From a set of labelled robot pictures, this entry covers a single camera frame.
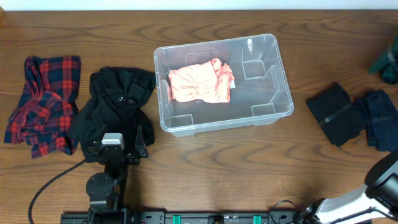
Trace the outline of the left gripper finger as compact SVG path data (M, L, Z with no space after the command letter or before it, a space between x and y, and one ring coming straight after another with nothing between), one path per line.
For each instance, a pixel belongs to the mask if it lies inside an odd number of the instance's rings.
M145 140L141 125L137 127L135 147L136 149L145 149Z
M100 143L106 131L106 126L103 124L96 132L96 142Z

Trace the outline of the pink shirt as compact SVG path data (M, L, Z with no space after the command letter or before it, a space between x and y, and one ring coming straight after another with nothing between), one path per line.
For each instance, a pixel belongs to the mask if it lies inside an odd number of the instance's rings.
M214 58L203 64L172 70L169 80L172 98L178 102L228 103L234 75L227 63Z

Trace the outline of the navy garment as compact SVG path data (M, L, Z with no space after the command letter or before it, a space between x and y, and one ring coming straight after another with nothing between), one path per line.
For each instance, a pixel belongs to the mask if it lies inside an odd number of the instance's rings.
M396 151L397 109L388 95L383 90L372 91L358 98L355 104L366 122L368 146L378 151Z

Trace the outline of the dark green garment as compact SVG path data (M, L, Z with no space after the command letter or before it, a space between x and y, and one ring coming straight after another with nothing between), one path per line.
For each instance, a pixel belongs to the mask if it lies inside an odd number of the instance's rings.
M378 73L380 79L389 85L397 84L397 38L389 50L380 54L379 58L370 66L370 74Z

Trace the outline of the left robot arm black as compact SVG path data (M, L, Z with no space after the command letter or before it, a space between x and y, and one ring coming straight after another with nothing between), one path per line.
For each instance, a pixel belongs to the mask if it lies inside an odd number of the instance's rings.
M143 128L137 127L132 148L128 148L121 133L105 133L89 144L88 157L104 166L104 171L92 175L86 183L90 198L88 224L128 224L134 222L134 212L124 205L128 168L139 165L149 153Z

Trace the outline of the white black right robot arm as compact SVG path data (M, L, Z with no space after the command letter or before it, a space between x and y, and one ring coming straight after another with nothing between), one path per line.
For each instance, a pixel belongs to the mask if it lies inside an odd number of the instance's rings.
M302 210L294 223L363 223L374 218L397 221L397 152L368 172L364 185L337 198L321 198Z

